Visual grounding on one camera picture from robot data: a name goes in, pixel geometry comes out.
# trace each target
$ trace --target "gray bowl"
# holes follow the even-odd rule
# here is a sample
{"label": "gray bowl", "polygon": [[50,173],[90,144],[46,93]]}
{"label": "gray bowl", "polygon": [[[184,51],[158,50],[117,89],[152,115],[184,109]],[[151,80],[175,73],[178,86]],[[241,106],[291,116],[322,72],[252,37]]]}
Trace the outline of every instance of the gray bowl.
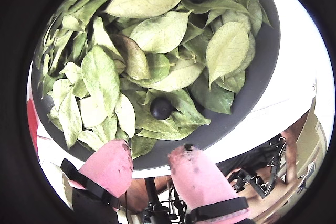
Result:
{"label": "gray bowl", "polygon": [[[274,72],[280,47],[280,22],[278,12],[273,0],[259,0],[264,7],[268,18],[273,26],[263,24],[256,37],[256,55],[246,69],[246,82],[232,105],[232,115],[219,114],[205,109],[202,114],[211,119],[210,125],[203,125],[183,140],[165,141],[160,140],[155,147],[146,155],[134,160],[134,169],[143,170],[167,165],[167,153],[184,143],[193,143],[204,150],[221,140],[232,131],[252,110],[264,93]],[[78,142],[67,150],[63,132],[48,122],[47,114],[54,106],[53,100],[46,95],[41,98],[41,89],[37,83],[41,73],[33,64],[32,91],[37,114],[42,125],[52,139],[72,156],[86,161],[93,151],[89,151]]]}

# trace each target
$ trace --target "red object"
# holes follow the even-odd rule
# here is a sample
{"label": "red object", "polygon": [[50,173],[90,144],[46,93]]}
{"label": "red object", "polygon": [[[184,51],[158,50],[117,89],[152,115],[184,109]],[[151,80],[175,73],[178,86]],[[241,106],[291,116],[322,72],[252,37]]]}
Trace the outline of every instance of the red object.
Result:
{"label": "red object", "polygon": [[37,119],[35,115],[34,104],[31,99],[29,99],[27,102],[27,114],[30,137],[37,155]]}

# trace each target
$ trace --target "black strap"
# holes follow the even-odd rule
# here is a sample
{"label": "black strap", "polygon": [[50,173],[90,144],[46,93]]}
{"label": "black strap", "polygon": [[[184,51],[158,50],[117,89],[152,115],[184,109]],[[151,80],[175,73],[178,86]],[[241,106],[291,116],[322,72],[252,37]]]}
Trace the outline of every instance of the black strap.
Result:
{"label": "black strap", "polygon": [[194,224],[198,221],[218,218],[220,216],[229,215],[247,208],[248,203],[245,197],[238,197],[197,207],[186,215],[186,224]]}
{"label": "black strap", "polygon": [[66,158],[63,159],[63,162],[61,164],[61,170],[70,180],[80,183],[88,192],[98,197],[103,203],[110,204],[112,207],[120,209],[120,202],[118,198],[116,198],[114,195],[110,194],[100,185],[80,173],[75,168],[73,163],[68,161]]}

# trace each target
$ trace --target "cable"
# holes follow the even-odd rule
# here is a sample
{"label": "cable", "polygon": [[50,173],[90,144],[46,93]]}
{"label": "cable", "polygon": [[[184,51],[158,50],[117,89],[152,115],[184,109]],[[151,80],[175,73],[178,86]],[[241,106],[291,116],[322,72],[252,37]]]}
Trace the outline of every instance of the cable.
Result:
{"label": "cable", "polygon": [[127,224],[130,224],[128,221],[128,213],[127,213],[127,191],[125,192],[125,208],[126,208],[126,221]]}

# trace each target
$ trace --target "white table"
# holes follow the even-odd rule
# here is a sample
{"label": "white table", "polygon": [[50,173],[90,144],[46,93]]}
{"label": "white table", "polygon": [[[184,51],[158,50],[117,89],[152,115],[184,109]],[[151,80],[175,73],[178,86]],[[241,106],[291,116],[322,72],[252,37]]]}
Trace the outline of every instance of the white table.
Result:
{"label": "white table", "polygon": [[[299,119],[317,97],[316,115],[330,141],[335,91],[329,56],[307,11],[298,0],[274,0],[280,18],[281,43],[271,81],[247,117],[222,140],[205,150],[215,163],[246,152],[277,135]],[[38,154],[60,166],[63,158],[79,169],[83,162],[60,148],[41,123]],[[135,170],[133,178],[170,174],[168,166]]]}

